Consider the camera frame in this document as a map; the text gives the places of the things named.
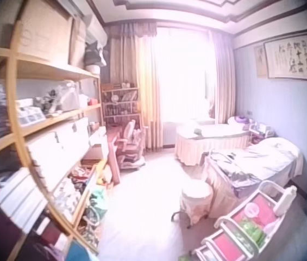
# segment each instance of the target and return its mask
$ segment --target desk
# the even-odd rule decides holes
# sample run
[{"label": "desk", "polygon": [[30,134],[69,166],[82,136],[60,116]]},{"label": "desk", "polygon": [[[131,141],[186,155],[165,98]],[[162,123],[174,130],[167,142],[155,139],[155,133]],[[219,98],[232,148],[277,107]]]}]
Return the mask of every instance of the desk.
[{"label": "desk", "polygon": [[115,142],[120,137],[121,132],[122,127],[109,127],[106,131],[109,145],[109,165],[111,168],[114,184],[119,184],[121,182],[120,168],[118,167],[116,157],[117,146],[115,145]]}]

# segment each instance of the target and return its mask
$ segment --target round stool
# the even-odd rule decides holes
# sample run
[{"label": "round stool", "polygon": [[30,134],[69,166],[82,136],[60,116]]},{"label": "round stool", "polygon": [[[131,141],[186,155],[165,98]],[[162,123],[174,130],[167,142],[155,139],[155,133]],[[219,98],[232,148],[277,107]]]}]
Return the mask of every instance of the round stool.
[{"label": "round stool", "polygon": [[202,217],[207,218],[214,192],[212,187],[200,179],[190,179],[182,188],[180,211],[171,216],[171,221],[179,213],[186,213],[190,219],[187,228],[196,224]]}]

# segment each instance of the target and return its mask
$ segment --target floor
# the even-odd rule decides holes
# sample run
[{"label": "floor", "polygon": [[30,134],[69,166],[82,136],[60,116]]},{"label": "floor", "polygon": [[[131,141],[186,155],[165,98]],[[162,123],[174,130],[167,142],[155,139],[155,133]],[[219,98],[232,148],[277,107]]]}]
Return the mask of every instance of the floor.
[{"label": "floor", "polygon": [[[123,173],[113,190],[98,248],[100,261],[177,261],[215,231],[211,219],[191,229],[186,229],[184,217],[170,221],[179,209],[183,182],[200,176],[201,168],[182,166],[173,149],[145,159],[138,171]],[[261,260],[307,260],[307,217],[302,206],[304,200],[298,196]]]}]

